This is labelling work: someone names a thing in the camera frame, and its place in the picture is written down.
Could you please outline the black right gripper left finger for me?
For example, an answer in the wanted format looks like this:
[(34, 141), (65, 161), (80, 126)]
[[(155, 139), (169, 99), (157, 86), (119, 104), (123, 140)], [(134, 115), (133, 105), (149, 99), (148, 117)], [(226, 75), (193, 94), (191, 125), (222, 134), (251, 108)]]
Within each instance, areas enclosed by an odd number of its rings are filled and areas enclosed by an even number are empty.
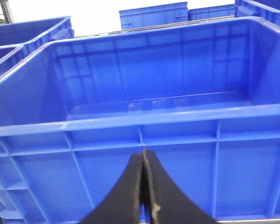
[(142, 154), (132, 154), (124, 172), (112, 190), (80, 223), (137, 224), (140, 218), (142, 168)]

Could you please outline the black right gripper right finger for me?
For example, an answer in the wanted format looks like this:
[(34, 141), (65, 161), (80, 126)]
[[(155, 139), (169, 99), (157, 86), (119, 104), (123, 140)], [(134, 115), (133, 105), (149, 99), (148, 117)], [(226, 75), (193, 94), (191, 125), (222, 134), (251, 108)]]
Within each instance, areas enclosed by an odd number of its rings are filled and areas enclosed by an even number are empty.
[(143, 151), (142, 203), (151, 224), (217, 224), (172, 180), (156, 153)]

